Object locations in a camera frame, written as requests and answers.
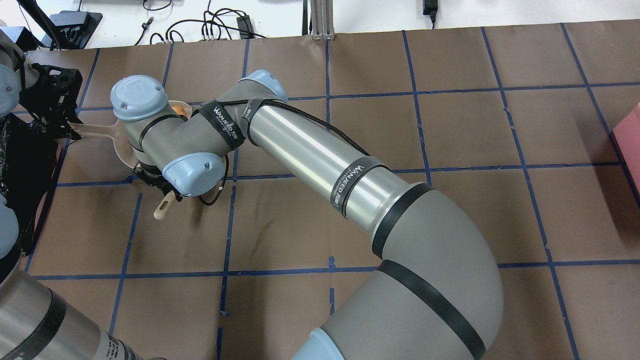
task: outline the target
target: pink box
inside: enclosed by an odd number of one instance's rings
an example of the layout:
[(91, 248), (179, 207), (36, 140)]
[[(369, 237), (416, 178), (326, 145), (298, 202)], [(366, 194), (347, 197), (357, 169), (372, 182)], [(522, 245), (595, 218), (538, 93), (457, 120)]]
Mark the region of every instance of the pink box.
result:
[(613, 129), (613, 133), (640, 192), (640, 104)]

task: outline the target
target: white floor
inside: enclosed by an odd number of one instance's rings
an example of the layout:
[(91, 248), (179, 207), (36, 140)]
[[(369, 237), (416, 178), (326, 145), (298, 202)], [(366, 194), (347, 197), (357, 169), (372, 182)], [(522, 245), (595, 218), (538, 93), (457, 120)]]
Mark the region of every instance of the white floor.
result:
[[(147, 6), (160, 7), (168, 0), (150, 0)], [(151, 33), (164, 34), (167, 27), (182, 19), (201, 19), (208, 0), (174, 0), (172, 7), (158, 12), (142, 8), (142, 0), (83, 0), (82, 10), (100, 12), (104, 18), (88, 47), (133, 45), (141, 24), (154, 17), (142, 44)], [(300, 35), (302, 0), (212, 0), (211, 9), (230, 7), (246, 11), (255, 31), (267, 37)], [(50, 15), (75, 10), (78, 0), (39, 0)], [(422, 14), (422, 0), (334, 0), (337, 33), (392, 31), (431, 28)], [(37, 37), (43, 31), (29, 18)], [(460, 28), (551, 22), (640, 19), (640, 0), (440, 0), (436, 28)], [(25, 20), (15, 0), (0, 0), (0, 20), (9, 26), (24, 26)], [(234, 16), (225, 17), (236, 26)], [(187, 41), (201, 39), (200, 24), (180, 24)]]

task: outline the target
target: black plastic bag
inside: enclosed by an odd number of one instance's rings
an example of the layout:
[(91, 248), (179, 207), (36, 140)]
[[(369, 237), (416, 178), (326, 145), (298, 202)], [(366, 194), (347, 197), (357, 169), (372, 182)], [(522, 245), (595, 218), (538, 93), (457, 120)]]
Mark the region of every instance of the black plastic bag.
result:
[(18, 242), (25, 254), (33, 251), (36, 212), (53, 189), (57, 162), (58, 143), (40, 126), (14, 114), (0, 120), (0, 192), (18, 218)]

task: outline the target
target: light blue cap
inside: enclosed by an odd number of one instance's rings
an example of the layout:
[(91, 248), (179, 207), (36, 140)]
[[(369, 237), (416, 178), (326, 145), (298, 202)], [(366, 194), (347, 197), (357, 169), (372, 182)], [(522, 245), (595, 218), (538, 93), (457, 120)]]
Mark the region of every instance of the light blue cap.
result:
[(6, 207), (6, 199), (0, 195), (0, 258), (5, 257), (18, 240), (18, 219), (10, 208)]
[(0, 116), (10, 113), (20, 101), (18, 77), (11, 68), (0, 64)]
[(315, 328), (309, 340), (291, 360), (344, 360), (344, 357), (329, 335), (322, 329)]
[(169, 97), (158, 80), (146, 75), (133, 75), (111, 88), (113, 113), (120, 120), (142, 120), (159, 113)]
[(212, 152), (181, 156), (162, 170), (162, 175), (184, 196), (198, 196), (211, 190), (225, 173), (222, 159)]
[(287, 92), (284, 90), (280, 82), (267, 70), (256, 70), (246, 78), (240, 79), (240, 81), (242, 80), (252, 80), (260, 83), (273, 92), (273, 95), (276, 95), (280, 100), (287, 102)]

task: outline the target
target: gray robotic arm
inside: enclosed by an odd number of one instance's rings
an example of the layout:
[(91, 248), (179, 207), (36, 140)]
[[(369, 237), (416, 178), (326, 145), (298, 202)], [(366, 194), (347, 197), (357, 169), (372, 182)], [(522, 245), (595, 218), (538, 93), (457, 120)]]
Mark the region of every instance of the gray robotic arm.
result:
[(495, 339), (502, 286), (469, 217), (444, 194), (406, 183), (285, 105), (268, 72), (240, 80), (187, 122), (146, 76), (119, 81), (111, 100), (141, 162), (181, 194), (211, 189), (220, 158), (249, 139), (371, 235), (382, 264), (295, 360), (479, 359)]

